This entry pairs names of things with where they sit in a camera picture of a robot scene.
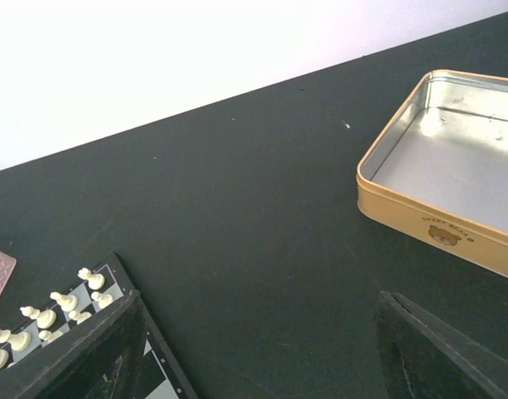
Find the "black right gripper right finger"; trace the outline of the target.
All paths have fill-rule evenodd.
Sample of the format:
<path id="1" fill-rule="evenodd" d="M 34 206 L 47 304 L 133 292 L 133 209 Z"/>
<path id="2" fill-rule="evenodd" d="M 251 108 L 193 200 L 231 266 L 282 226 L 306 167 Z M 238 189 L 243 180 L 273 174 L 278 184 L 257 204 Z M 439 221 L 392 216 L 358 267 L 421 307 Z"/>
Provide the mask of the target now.
<path id="1" fill-rule="evenodd" d="M 379 293 L 377 350 L 390 398 L 508 398 L 508 360 L 399 293 Z"/>

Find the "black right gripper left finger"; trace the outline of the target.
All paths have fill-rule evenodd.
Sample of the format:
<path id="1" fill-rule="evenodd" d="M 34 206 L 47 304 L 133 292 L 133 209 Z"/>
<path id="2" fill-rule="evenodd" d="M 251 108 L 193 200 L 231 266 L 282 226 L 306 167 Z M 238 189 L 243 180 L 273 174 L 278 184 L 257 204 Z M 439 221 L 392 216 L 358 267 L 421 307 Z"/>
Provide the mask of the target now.
<path id="1" fill-rule="evenodd" d="M 46 347 L 0 371 L 0 398 L 132 398 L 145 346 L 132 290 Z"/>

